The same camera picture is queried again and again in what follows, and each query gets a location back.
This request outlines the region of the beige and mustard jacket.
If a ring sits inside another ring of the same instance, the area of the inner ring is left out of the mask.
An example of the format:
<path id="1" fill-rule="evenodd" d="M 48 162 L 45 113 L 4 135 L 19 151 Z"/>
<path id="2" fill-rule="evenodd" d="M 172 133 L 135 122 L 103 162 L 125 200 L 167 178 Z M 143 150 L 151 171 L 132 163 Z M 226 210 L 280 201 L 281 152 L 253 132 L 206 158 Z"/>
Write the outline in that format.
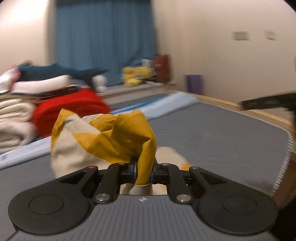
<path id="1" fill-rule="evenodd" d="M 123 184 L 125 195 L 165 195 L 164 185 L 150 183 L 152 165 L 170 163 L 188 170 L 189 162 L 169 147 L 157 147 L 156 136 L 144 114 L 97 114 L 79 117 L 62 109 L 52 129 L 51 168 L 56 178 L 87 166 L 100 170 L 118 162 L 138 158 L 135 184 Z"/>

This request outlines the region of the grey quilted mattress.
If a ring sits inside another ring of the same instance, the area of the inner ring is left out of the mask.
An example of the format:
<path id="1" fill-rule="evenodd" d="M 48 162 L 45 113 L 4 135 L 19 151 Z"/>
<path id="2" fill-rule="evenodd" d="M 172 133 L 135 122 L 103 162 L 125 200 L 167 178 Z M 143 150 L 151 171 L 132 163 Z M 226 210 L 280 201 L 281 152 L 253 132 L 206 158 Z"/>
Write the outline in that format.
<path id="1" fill-rule="evenodd" d="M 151 120 L 160 147 L 190 164 L 271 194 L 288 163 L 292 136 L 265 121 L 197 103 Z M 41 240 L 16 232 L 8 204 L 23 190 L 53 179 L 50 156 L 1 170 L 1 240 Z M 45 240 L 243 240 L 206 226 L 189 207 L 166 196 L 121 196 L 96 208 L 81 226 Z"/>

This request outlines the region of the light blue folded sheet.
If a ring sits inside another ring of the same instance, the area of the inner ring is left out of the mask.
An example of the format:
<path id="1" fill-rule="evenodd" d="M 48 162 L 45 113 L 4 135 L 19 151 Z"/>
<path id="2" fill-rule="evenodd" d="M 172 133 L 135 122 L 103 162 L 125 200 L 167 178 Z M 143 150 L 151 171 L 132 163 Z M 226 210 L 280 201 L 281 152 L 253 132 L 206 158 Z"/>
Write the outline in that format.
<path id="1" fill-rule="evenodd" d="M 134 105 L 112 114 L 80 118 L 62 109 L 52 136 L 1 155 L 1 169 L 51 154 L 57 176 L 87 165 L 106 168 L 117 162 L 138 158 L 140 168 L 152 167 L 157 150 L 156 137 L 148 121 L 195 105 L 199 100 L 181 92 Z"/>

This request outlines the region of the red knitted blanket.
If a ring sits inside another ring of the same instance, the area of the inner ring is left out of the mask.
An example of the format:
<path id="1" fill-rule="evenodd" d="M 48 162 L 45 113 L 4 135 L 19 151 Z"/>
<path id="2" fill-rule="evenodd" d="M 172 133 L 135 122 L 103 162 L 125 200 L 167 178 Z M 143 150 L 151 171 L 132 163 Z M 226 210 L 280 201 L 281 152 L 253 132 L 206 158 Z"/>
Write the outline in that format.
<path id="1" fill-rule="evenodd" d="M 37 135 L 46 138 L 51 135 L 61 109 L 70 110 L 84 117 L 93 114 L 106 114 L 111 108 L 91 89 L 82 88 L 78 92 L 54 97 L 38 104 L 33 112 L 32 123 Z"/>

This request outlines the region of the yellow plush toy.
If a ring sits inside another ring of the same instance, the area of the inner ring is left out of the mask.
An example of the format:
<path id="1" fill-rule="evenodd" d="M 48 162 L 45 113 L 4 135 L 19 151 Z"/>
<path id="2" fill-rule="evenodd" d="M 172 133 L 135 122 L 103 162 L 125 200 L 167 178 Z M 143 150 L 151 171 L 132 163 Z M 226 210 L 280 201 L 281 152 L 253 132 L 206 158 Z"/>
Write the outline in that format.
<path id="1" fill-rule="evenodd" d="M 151 69 L 144 66 L 122 68 L 122 81 L 125 87 L 136 87 L 151 77 Z"/>

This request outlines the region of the cream folded blanket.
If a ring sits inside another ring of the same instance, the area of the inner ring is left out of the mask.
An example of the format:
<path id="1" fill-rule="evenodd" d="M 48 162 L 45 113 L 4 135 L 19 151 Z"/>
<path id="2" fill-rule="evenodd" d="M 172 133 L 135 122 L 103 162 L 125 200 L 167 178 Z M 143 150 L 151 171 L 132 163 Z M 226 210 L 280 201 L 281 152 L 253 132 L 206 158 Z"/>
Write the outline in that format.
<path id="1" fill-rule="evenodd" d="M 36 137 L 31 122 L 36 106 L 21 99 L 1 101 L 1 153 L 22 147 Z"/>

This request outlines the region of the blue shark plush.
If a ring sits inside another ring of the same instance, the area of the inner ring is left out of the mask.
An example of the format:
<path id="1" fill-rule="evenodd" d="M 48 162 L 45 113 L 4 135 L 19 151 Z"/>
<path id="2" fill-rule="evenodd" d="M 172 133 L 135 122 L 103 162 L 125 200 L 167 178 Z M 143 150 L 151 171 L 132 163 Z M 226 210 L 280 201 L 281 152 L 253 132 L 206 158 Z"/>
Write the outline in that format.
<path id="1" fill-rule="evenodd" d="M 26 65 L 18 66 L 20 78 L 18 81 L 39 81 L 69 75 L 73 79 L 83 80 L 89 87 L 93 87 L 92 77 L 106 73 L 108 70 L 101 68 L 90 68 L 79 70 L 67 68 L 57 63 L 48 66 Z"/>

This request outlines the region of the blue curtain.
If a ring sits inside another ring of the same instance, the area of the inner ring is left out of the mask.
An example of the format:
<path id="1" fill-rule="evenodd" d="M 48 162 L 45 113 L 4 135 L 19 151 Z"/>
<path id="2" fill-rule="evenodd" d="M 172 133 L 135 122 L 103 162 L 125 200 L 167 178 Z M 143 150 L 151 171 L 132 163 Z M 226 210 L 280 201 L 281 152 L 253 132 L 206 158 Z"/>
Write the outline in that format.
<path id="1" fill-rule="evenodd" d="M 157 54 L 151 1 L 56 1 L 57 62 L 106 70 L 109 86 L 124 67 Z"/>

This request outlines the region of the wall socket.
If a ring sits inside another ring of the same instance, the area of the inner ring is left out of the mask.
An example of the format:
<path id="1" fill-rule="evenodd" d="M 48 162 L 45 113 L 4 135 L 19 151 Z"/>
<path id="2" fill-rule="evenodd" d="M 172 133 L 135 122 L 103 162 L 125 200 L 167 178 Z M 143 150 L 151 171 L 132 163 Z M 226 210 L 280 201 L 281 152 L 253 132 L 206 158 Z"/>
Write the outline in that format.
<path id="1" fill-rule="evenodd" d="M 236 41 L 249 41 L 250 40 L 249 33 L 246 31 L 233 32 L 232 37 Z"/>

